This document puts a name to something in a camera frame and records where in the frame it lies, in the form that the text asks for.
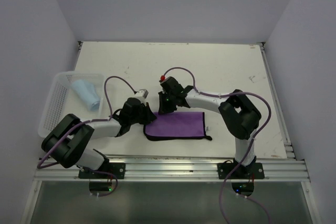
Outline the dark grey towel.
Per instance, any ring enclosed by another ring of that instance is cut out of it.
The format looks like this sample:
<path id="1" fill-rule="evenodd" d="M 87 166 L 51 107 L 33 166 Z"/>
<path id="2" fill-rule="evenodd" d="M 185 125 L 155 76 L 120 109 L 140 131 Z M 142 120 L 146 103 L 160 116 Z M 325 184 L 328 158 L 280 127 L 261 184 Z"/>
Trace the dark grey towel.
<path id="1" fill-rule="evenodd" d="M 156 120 L 143 127 L 143 133 L 149 141 L 212 140 L 206 134 L 203 112 L 155 112 L 154 115 Z"/>

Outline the light blue towel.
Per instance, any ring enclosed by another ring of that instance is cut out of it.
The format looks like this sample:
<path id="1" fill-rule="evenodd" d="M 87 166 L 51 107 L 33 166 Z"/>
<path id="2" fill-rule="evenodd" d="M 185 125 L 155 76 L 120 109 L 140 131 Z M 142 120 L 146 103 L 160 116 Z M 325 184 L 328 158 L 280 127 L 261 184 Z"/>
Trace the light blue towel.
<path id="1" fill-rule="evenodd" d="M 98 111 L 100 107 L 100 96 L 95 85 L 86 80 L 76 80 L 71 84 L 71 88 L 77 94 L 79 99 L 85 104 L 88 111 Z"/>

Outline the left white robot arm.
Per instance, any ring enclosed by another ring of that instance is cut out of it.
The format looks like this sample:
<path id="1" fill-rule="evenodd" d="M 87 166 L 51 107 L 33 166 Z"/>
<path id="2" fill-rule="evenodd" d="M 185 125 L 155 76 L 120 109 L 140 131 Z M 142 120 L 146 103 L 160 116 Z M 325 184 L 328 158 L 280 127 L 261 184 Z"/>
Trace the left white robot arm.
<path id="1" fill-rule="evenodd" d="M 121 137 L 134 124 L 148 125 L 156 120 L 147 102 L 129 98 L 123 107 L 107 119 L 81 121 L 74 114 L 66 115 L 41 144 L 46 155 L 38 169 L 56 164 L 64 168 L 74 165 L 90 169 L 97 178 L 109 172 L 107 158 L 97 150 L 87 148 L 90 140 L 104 137 Z"/>

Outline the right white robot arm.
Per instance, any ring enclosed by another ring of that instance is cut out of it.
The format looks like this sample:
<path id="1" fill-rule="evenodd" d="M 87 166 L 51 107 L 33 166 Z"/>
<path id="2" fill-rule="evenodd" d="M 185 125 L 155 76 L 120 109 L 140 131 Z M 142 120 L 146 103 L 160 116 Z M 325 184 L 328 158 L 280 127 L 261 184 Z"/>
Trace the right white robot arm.
<path id="1" fill-rule="evenodd" d="M 214 94 L 200 94 L 193 86 L 182 87 L 173 77 L 160 78 L 159 114 L 173 113 L 178 107 L 204 109 L 220 114 L 229 132 L 235 137 L 234 172 L 246 178 L 256 161 L 253 135 L 259 126 L 261 113 L 240 90 L 221 98 Z"/>

